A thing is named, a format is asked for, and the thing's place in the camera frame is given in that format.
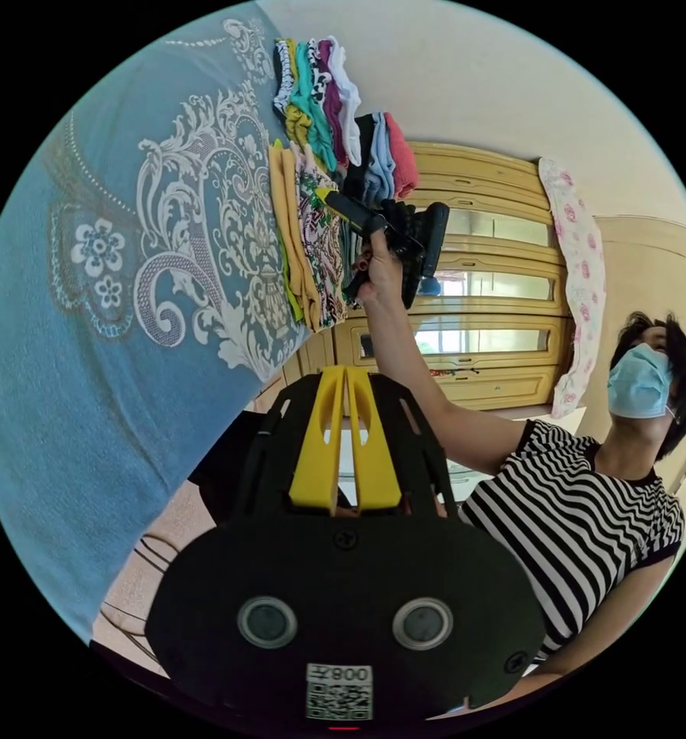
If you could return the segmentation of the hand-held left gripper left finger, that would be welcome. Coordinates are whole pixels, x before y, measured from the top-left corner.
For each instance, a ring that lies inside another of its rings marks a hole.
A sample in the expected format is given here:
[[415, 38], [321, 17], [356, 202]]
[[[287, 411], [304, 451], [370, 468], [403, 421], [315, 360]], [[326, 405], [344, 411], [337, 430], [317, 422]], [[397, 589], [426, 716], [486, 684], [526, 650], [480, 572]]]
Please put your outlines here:
[[315, 379], [315, 393], [289, 498], [298, 508], [335, 510], [345, 369], [342, 366], [329, 366]]

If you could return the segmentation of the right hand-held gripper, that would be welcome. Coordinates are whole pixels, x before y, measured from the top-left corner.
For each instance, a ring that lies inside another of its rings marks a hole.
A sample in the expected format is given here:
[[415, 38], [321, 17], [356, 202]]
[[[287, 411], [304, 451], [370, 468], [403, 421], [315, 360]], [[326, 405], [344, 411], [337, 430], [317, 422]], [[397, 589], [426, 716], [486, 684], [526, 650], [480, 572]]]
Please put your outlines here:
[[395, 200], [366, 206], [337, 189], [318, 187], [315, 194], [361, 240], [368, 240], [379, 229], [385, 231], [389, 250], [402, 264], [401, 298], [410, 309], [420, 284], [432, 279], [437, 270], [437, 205], [418, 212], [415, 206]]

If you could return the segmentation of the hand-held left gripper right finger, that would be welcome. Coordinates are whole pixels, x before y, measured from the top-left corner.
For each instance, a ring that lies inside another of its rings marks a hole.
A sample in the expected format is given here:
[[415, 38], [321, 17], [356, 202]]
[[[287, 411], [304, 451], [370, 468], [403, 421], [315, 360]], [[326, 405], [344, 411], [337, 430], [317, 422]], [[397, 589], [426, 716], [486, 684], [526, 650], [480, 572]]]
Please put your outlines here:
[[400, 486], [369, 373], [348, 367], [346, 388], [358, 511], [396, 509], [401, 501]]

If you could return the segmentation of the person's right hand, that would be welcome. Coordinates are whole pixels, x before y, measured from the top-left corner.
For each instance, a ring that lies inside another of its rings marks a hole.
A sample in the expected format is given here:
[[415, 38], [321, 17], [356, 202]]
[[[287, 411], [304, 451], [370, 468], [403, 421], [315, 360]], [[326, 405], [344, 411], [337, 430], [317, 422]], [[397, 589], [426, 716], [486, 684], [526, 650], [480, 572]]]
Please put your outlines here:
[[367, 281], [358, 289], [356, 301], [366, 310], [378, 307], [401, 308], [402, 266], [389, 250], [385, 231], [370, 234], [356, 262], [367, 274]]

